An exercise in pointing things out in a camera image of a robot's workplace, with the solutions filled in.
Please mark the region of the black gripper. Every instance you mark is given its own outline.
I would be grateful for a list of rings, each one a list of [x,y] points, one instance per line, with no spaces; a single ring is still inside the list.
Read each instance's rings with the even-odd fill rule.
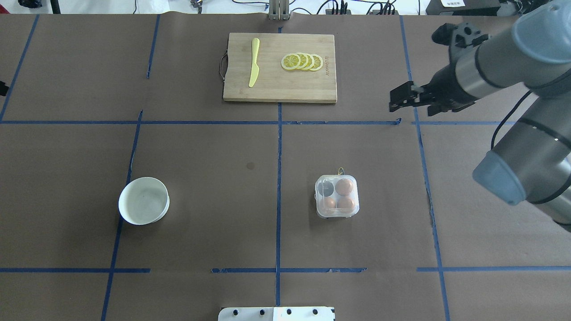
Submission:
[[[427,116],[434,116],[441,112],[463,111],[475,102],[476,98],[459,85],[455,63],[451,63],[437,71],[426,85],[405,82],[391,90],[389,112],[404,107],[427,106]]]

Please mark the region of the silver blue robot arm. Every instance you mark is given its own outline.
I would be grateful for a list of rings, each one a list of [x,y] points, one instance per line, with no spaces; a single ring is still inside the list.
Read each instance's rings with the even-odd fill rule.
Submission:
[[[474,24],[443,24],[432,34],[449,64],[426,85],[393,89],[390,112],[427,107],[428,116],[459,112],[512,85],[527,92],[494,130],[473,180],[515,206],[534,205],[566,231],[571,220],[571,4],[549,0],[496,35]]]

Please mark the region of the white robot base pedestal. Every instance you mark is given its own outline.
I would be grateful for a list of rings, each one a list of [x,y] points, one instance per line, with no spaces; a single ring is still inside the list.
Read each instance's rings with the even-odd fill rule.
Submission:
[[[219,321],[335,321],[334,307],[227,307],[218,314]]]

